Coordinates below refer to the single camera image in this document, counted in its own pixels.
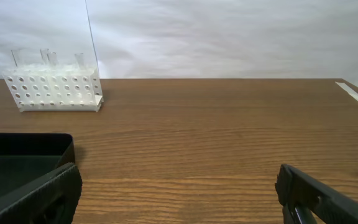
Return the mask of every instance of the glass tube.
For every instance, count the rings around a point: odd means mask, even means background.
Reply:
[[[84,53],[74,54],[75,60],[79,68],[85,68]]]
[[[56,52],[48,52],[47,55],[48,55],[49,65],[52,68],[56,67],[58,65]]]
[[[41,53],[41,58],[42,58],[44,65],[48,65],[49,64],[49,60],[48,60],[49,49],[40,49],[40,53]]]
[[[20,50],[11,50],[13,60],[15,61],[16,67],[21,67],[23,65],[23,61],[21,58]]]

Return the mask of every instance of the wood grain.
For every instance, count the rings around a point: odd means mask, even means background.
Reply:
[[[73,135],[74,223],[282,223],[283,163],[358,201],[358,102],[335,81],[103,80],[98,113],[20,113],[0,80],[0,132]]]

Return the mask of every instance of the clear test tube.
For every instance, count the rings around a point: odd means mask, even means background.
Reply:
[[[21,52],[20,50],[11,50],[13,60],[15,61],[16,67],[21,67],[23,65],[23,61],[21,58]]]
[[[75,60],[79,68],[85,68],[84,53],[74,54]]]
[[[42,58],[44,65],[48,65],[49,64],[49,60],[48,60],[49,49],[40,49],[40,53],[41,53],[41,58]]]
[[[50,67],[55,68],[58,65],[56,52],[48,52],[47,55]]]

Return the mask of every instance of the white paper sheet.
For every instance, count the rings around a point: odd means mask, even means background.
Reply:
[[[358,0],[88,0],[88,7],[102,78],[358,75]],[[0,69],[12,65],[15,47],[59,49],[69,60],[91,54],[89,46],[81,1],[0,0]]]

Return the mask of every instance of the white test tube rack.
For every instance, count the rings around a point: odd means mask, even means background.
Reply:
[[[12,51],[16,68],[3,73],[20,112],[99,111],[103,92],[98,69],[86,66],[83,54],[75,54],[76,65],[59,65],[56,53],[40,53],[43,65],[25,65],[18,51]]]

